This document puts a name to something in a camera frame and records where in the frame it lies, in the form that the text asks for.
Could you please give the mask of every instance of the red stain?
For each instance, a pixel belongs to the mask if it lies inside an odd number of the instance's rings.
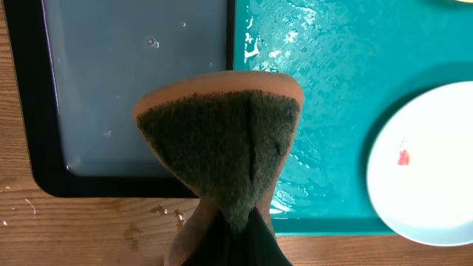
[[[408,165],[409,165],[409,160],[410,160],[409,152],[407,152],[406,149],[404,149],[403,151],[399,152],[398,165],[400,165],[400,166],[408,166]]]

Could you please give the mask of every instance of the white plate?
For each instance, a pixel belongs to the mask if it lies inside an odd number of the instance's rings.
[[[473,243],[473,81],[427,92],[382,129],[370,199],[396,233],[427,245]]]

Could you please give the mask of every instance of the wooden table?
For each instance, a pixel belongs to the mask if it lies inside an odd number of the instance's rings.
[[[182,226],[174,211],[190,216],[197,203],[60,199],[35,184],[0,5],[0,265],[162,265]],[[278,243],[294,265],[473,265],[473,245],[433,248],[399,236],[284,236]]]

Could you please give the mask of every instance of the green scouring pad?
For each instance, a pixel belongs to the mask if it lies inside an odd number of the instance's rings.
[[[285,160],[300,108],[294,98],[249,89],[190,94],[135,119],[160,161],[243,232]]]

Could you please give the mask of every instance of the plastic tray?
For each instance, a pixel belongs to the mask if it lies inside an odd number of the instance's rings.
[[[275,231],[392,233],[367,196],[370,146],[408,100],[473,80],[473,4],[238,1],[236,11],[235,68],[287,73],[305,94],[272,202]]]

